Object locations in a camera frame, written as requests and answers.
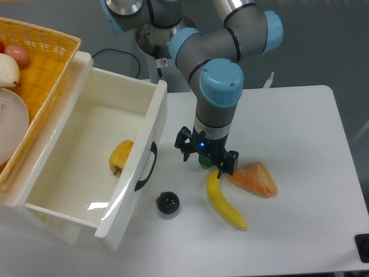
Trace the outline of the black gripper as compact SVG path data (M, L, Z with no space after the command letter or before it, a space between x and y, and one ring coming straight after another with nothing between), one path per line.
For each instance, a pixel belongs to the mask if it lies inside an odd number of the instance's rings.
M225 144L228 135L218 138L210 139L201 134L193 128L193 134L189 128L183 126L178 132L175 140L175 148L180 149L183 154L183 161L186 162L190 155L195 151L198 155L203 155L209 158L213 165L219 170L217 173L217 179L220 179L222 174L233 175L237 169L239 153L238 151L226 151Z

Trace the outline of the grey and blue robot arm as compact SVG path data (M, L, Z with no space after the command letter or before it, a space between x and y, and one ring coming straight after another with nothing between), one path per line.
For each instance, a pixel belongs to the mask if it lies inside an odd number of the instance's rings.
M278 47L284 36L280 17L254 1L215 1L223 27L202 34L185 25L180 1L101 1L112 29L126 32L143 26L168 31L169 58L197 98L192 129L181 128L175 146L184 159L193 153L208 158L220 174L232 175L239 154L227 151L231 123L242 95L242 59Z

